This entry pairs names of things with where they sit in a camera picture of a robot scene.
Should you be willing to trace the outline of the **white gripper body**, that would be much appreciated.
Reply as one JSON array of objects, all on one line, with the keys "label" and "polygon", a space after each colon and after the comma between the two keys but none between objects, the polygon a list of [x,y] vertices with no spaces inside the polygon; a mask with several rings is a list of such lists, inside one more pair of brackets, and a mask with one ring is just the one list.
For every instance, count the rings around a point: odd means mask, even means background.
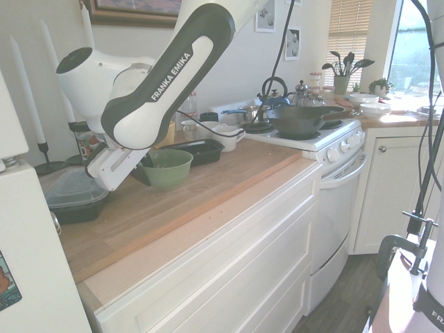
[{"label": "white gripper body", "polygon": [[135,169],[150,148],[109,148],[101,142],[87,160],[86,174],[107,191],[114,191]]}]

